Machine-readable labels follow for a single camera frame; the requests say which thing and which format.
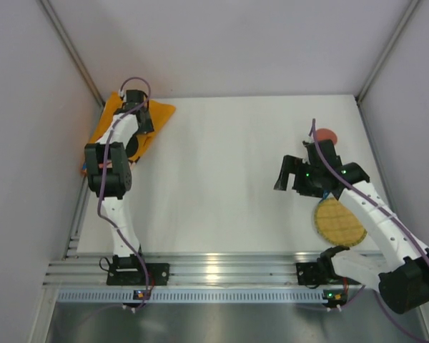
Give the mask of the orange Mickey Mouse placemat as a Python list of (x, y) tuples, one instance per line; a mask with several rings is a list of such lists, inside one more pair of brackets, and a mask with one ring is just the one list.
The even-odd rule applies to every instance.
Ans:
[[(115, 111), (121, 109), (124, 103), (123, 95), (123, 91), (112, 92), (111, 96), (104, 105), (99, 123), (97, 124), (97, 127), (94, 130), (89, 143), (94, 143), (106, 132), (109, 125), (112, 123)], [(137, 134), (133, 138), (132, 143), (127, 145), (126, 152), (129, 163), (131, 164), (131, 168), (133, 168), (140, 158), (144, 156), (158, 133), (163, 129), (165, 124), (170, 120), (176, 111), (175, 106), (170, 104), (162, 104), (155, 100), (151, 100), (147, 105), (147, 108), (149, 110), (154, 131), (146, 134)]]

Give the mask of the pink plastic cup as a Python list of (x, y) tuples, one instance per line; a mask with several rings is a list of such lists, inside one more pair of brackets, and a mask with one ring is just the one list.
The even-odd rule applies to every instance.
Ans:
[(326, 129), (326, 128), (317, 129), (315, 134), (316, 134), (316, 139), (318, 141), (330, 140), (334, 146), (337, 144), (337, 135), (334, 131), (330, 129)]

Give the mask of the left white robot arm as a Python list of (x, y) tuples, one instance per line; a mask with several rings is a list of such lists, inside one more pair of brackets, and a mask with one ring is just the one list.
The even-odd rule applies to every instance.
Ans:
[(98, 198), (97, 214), (112, 228), (113, 255), (129, 257), (140, 249), (129, 213), (126, 193), (132, 188), (128, 143), (137, 134), (154, 131), (147, 95), (140, 90), (120, 94), (122, 105), (113, 111), (112, 122), (94, 143), (84, 147), (89, 188)]

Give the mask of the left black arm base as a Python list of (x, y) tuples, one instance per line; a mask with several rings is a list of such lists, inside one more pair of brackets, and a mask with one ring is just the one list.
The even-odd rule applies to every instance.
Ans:
[(169, 280), (168, 263), (146, 263), (146, 269), (136, 255), (118, 257), (114, 255), (110, 261), (101, 257), (99, 268), (107, 273), (109, 286), (166, 286)]

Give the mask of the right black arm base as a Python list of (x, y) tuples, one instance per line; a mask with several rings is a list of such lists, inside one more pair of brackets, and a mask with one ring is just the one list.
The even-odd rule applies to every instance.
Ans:
[(343, 285), (342, 277), (337, 277), (328, 266), (320, 262), (298, 262), (295, 264), (297, 282), (311, 289), (325, 285)]

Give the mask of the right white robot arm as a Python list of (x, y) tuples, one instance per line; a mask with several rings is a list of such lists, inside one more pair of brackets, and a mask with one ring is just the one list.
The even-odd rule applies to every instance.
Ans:
[[(330, 193), (354, 214), (381, 251), (385, 263), (342, 244), (317, 258), (315, 284), (348, 278), (376, 291), (396, 314), (429, 302), (429, 247), (398, 219), (381, 199), (370, 177), (355, 162), (343, 164), (331, 140), (305, 142), (307, 158), (286, 155), (274, 185), (321, 199)], [(288, 179), (294, 177), (290, 186)]]

